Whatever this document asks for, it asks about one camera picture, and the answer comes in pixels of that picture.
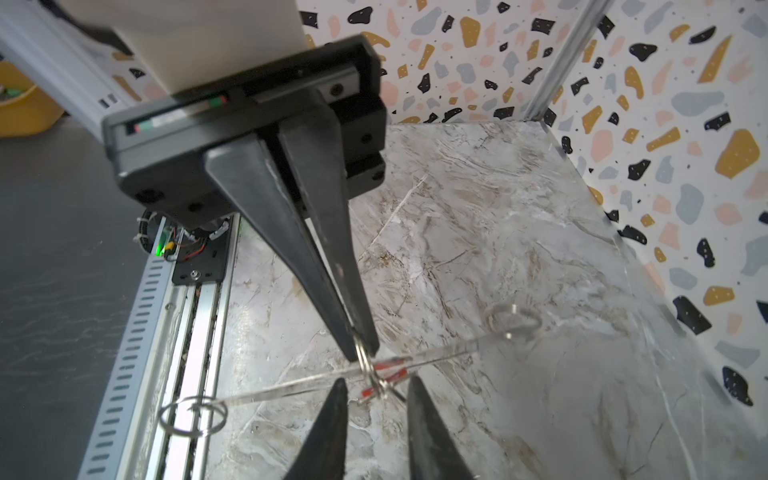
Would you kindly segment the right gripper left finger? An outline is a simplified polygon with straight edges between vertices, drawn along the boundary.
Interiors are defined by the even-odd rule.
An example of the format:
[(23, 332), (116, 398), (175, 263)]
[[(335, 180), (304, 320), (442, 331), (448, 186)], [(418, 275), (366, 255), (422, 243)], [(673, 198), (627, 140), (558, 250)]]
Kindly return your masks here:
[(284, 479), (343, 479), (347, 431), (348, 389), (337, 379)]

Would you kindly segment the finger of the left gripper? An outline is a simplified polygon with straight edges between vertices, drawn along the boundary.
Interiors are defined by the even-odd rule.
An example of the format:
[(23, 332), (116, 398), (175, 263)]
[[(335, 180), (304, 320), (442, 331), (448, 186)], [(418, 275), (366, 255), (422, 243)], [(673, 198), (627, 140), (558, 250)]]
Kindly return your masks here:
[(328, 106), (280, 124), (279, 139), (342, 301), (346, 319), (373, 356), (380, 347), (353, 249), (341, 126)]
[(266, 144), (248, 135), (210, 149), (204, 155), (204, 169), (292, 271), (345, 358), (357, 361), (345, 309)]

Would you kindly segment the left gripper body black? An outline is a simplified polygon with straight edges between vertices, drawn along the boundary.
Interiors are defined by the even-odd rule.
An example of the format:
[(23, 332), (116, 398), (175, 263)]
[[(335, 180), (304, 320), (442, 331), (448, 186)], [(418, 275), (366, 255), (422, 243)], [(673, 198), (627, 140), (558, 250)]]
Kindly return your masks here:
[(362, 35), (107, 116), (102, 139), (129, 198), (188, 228), (234, 212), (204, 169), (204, 154), (248, 134), (274, 144), (278, 123), (323, 100), (340, 124), (351, 197), (385, 179), (387, 109), (381, 61)]

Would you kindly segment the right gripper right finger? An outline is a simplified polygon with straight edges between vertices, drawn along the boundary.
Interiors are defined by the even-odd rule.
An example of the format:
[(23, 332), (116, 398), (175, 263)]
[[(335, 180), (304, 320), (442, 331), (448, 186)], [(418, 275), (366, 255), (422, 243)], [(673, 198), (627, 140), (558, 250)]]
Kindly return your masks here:
[(473, 479), (423, 381), (411, 378), (407, 395), (411, 479)]

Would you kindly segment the red key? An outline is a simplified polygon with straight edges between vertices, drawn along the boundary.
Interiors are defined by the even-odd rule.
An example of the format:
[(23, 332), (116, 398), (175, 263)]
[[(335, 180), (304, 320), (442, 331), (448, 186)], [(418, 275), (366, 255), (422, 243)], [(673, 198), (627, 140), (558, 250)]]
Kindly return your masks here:
[(401, 403), (406, 402), (406, 397), (398, 389), (397, 385), (410, 377), (410, 356), (399, 356), (374, 362), (371, 357), (363, 356), (358, 360), (363, 378), (369, 386), (365, 388), (356, 400), (358, 404), (366, 404), (375, 398), (393, 397)]

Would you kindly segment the metal keyring plate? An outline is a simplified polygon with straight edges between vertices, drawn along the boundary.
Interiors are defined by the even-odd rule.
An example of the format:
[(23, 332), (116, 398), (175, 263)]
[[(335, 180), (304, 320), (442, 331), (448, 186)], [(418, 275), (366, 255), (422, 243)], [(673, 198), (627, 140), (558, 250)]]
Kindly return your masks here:
[[(449, 345), (401, 355), (412, 358), (409, 362), (410, 375), (414, 374), (416, 369), (422, 366), (472, 355), (506, 342), (523, 340), (535, 334), (543, 324), (539, 314), (529, 308), (516, 304), (503, 304), (498, 312), (507, 314), (510, 317), (511, 325), (508, 328), (491, 331), (479, 337), (460, 340)], [(360, 341), (356, 342), (356, 349), (363, 356), (372, 358)], [(372, 360), (374, 362), (381, 361), (373, 358)], [(353, 382), (360, 381), (366, 384), (365, 388), (369, 386), (368, 382), (363, 378), (357, 361), (342, 369), (290, 380), (266, 389), (234, 396), (215, 398), (200, 394), (178, 398), (160, 408), (157, 414), (158, 423), (165, 433), (172, 436), (191, 439), (207, 438), (223, 429), (228, 420), (231, 407), (264, 403), (330, 389), (337, 379), (351, 380)]]

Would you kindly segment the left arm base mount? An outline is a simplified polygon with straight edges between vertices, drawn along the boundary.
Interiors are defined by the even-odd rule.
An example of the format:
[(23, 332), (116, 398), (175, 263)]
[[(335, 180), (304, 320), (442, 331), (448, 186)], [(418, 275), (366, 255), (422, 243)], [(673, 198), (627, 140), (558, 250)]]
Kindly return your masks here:
[(233, 216), (193, 230), (150, 210), (145, 210), (136, 221), (133, 241), (150, 260), (171, 265), (171, 281), (175, 286), (224, 280), (235, 225)]

